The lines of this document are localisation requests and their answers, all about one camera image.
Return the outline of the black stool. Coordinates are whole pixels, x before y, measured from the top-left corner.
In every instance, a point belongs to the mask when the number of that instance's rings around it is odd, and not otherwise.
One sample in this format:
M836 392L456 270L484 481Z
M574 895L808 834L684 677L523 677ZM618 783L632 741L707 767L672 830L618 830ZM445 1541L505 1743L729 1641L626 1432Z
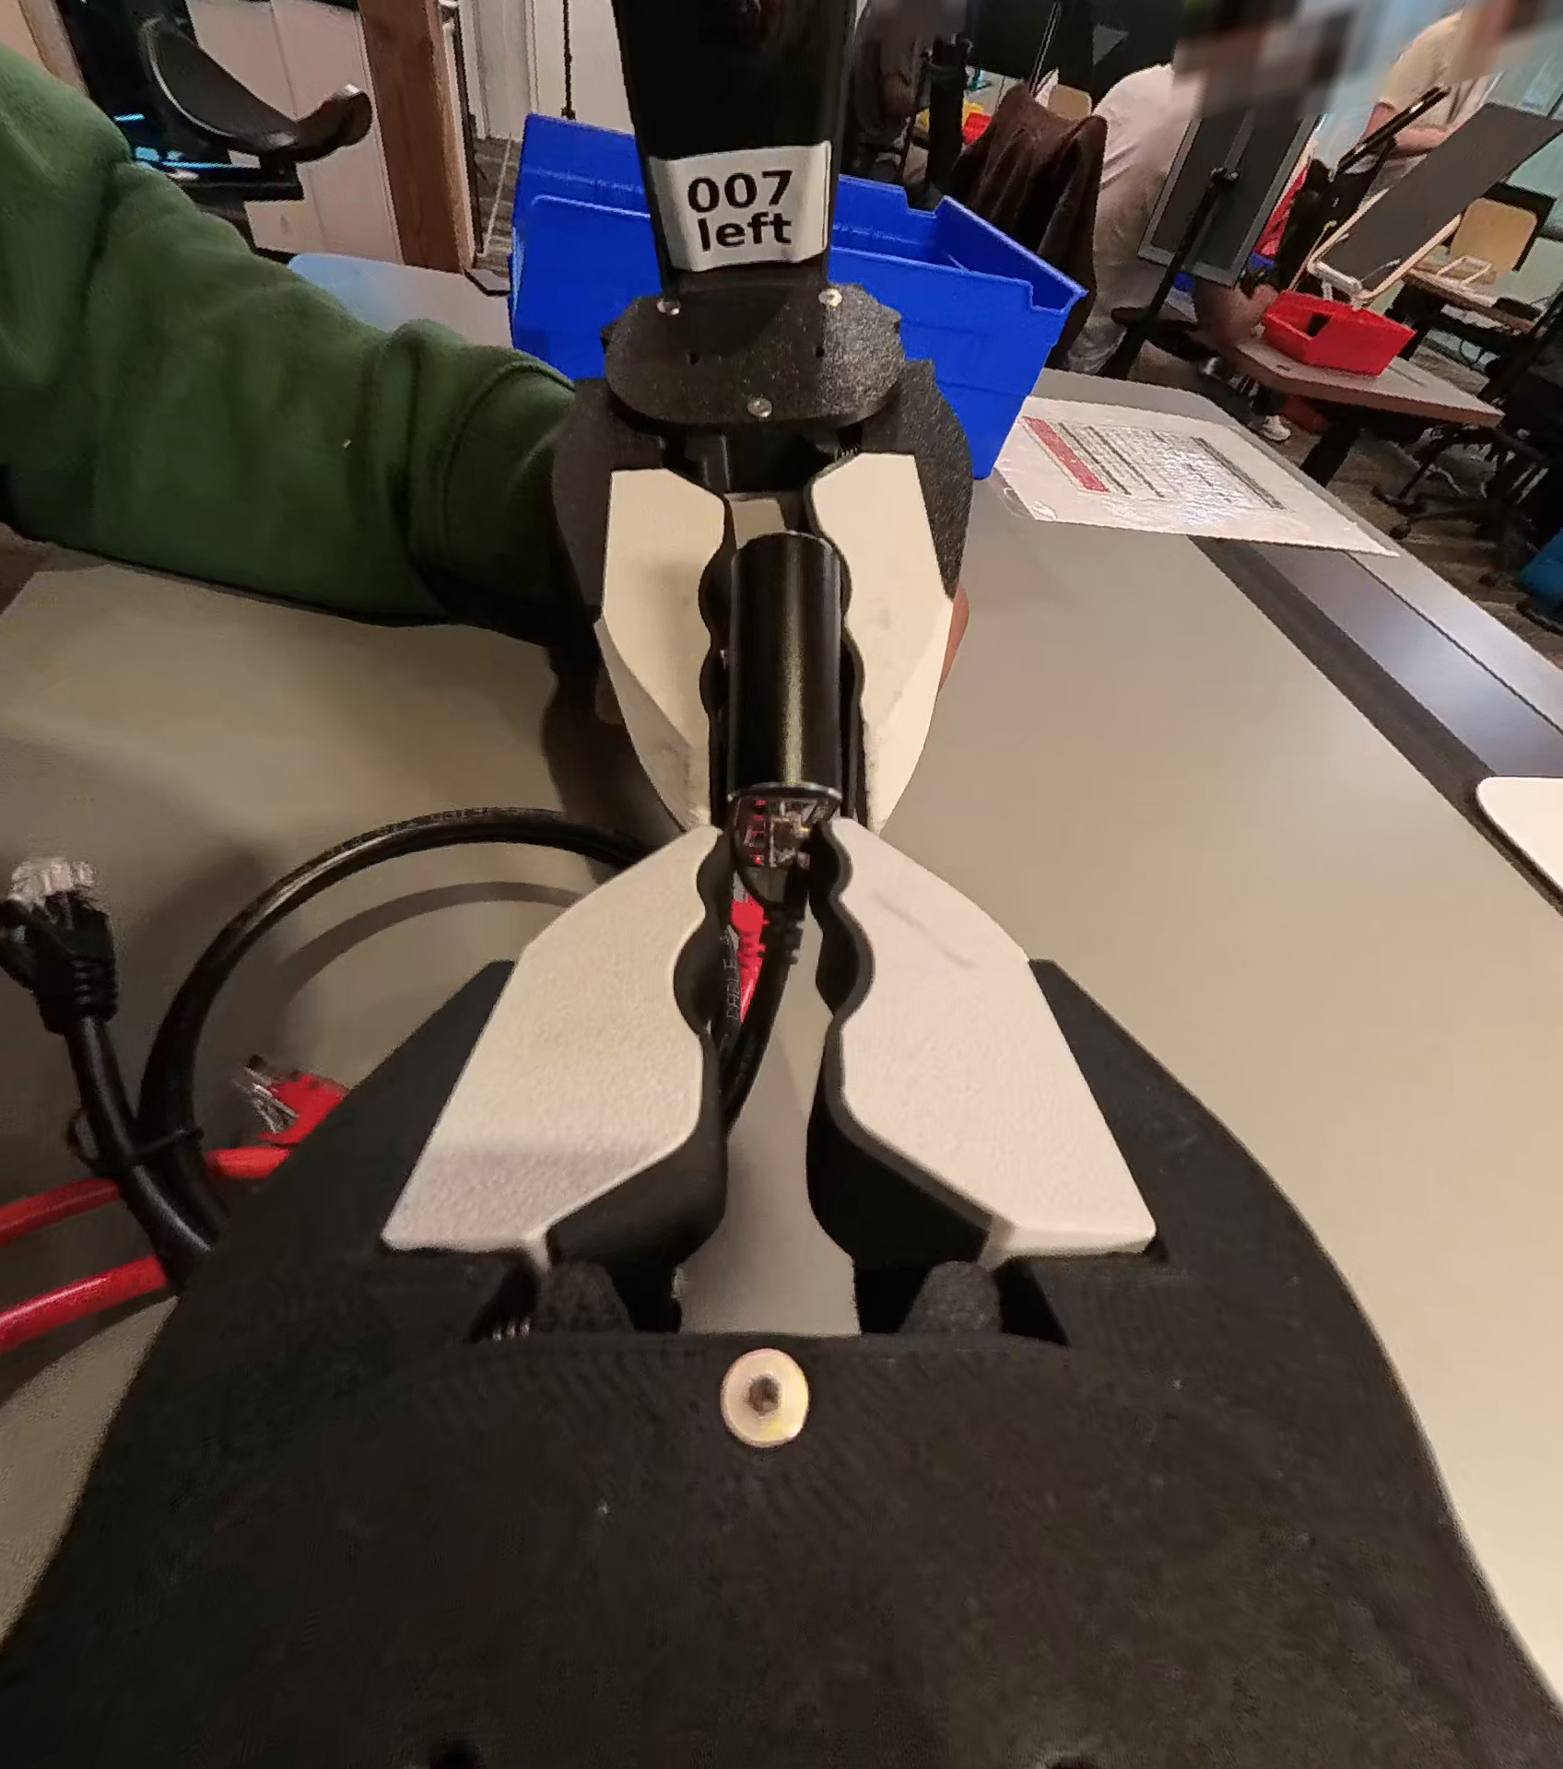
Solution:
M137 152L137 159L205 208L294 203L304 197L302 169L326 163L371 133L371 97L356 85L328 93L304 117L287 117L167 18L144 19L137 43L167 117L215 154L188 162Z

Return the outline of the person's left forearm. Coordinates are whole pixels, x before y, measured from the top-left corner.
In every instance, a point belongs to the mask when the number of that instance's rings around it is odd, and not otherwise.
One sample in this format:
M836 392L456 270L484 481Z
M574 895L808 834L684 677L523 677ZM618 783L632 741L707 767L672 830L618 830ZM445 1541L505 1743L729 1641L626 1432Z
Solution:
M381 331L0 46L0 522L196 583L549 642L564 374Z

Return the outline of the black ethernet adapter hub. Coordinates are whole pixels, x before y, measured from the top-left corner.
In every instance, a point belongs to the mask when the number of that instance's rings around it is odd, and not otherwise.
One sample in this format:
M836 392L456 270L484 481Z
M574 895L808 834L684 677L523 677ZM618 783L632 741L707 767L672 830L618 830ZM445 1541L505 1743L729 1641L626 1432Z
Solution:
M749 854L799 843L858 797L845 609L845 559L812 533L755 534L726 561L711 785Z

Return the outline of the printed paper sheet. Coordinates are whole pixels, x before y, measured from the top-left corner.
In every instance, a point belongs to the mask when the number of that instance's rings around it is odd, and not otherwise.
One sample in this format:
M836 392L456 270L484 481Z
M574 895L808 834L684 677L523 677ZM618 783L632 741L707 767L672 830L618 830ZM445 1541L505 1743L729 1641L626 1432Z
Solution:
M1037 522L1394 554L1387 534L1362 530L1231 418L1034 394L991 481Z

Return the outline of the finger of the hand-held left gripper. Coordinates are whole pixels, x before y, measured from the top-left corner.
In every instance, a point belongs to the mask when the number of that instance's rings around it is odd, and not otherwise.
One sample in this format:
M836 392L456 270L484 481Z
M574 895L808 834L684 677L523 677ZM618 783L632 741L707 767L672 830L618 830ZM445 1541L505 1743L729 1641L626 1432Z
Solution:
M597 642L637 761L684 830L711 824L704 579L722 541L712 491L667 467L608 477Z
M808 508L845 561L845 632L859 690L859 824L884 830L927 747L955 632L917 461L848 454L812 477Z

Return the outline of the red plastic bin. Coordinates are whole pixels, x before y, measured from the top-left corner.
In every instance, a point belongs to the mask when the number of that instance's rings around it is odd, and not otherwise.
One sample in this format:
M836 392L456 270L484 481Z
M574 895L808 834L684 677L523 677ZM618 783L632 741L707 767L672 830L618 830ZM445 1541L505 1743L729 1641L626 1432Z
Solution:
M1362 304L1281 291L1261 315L1261 340L1294 365L1380 379L1415 331Z

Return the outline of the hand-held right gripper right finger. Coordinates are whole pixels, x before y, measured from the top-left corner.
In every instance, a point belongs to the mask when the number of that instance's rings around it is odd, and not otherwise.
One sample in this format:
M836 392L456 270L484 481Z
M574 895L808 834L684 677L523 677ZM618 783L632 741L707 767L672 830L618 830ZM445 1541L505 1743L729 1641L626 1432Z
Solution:
M1139 1256L1153 1212L1022 943L859 824L812 858L810 1202L854 1266Z

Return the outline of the blue plastic bin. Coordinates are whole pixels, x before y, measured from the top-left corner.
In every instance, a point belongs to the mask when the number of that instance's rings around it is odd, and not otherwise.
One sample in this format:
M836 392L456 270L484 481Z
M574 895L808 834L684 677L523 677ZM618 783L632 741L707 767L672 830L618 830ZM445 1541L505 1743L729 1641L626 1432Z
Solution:
M1079 304L1079 282L956 202L914 211L900 189L839 179L829 277L859 285L929 363L989 477ZM574 380L601 379L601 335L661 295L632 133L529 115L512 208L512 344Z

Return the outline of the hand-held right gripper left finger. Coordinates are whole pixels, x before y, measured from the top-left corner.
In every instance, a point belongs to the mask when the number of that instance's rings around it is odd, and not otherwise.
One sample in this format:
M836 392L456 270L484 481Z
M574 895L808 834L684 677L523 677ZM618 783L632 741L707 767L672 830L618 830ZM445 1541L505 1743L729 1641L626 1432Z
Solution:
M675 835L517 960L381 1228L393 1251L684 1266L726 1212L726 849Z

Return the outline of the wooden work table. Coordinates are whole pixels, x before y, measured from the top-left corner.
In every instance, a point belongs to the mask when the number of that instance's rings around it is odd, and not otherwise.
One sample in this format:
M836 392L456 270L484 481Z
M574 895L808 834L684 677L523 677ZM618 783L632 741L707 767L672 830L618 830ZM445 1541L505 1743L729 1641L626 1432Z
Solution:
M1249 379L1254 389L1278 392L1312 409L1333 409L1340 418L1314 437L1303 461L1303 474L1314 486L1333 486L1336 471L1352 454L1372 416L1399 416L1446 427L1496 427L1503 411L1435 374L1395 357L1380 374L1347 374L1340 368L1312 368L1278 354L1261 339L1240 340L1221 350L1221 363Z

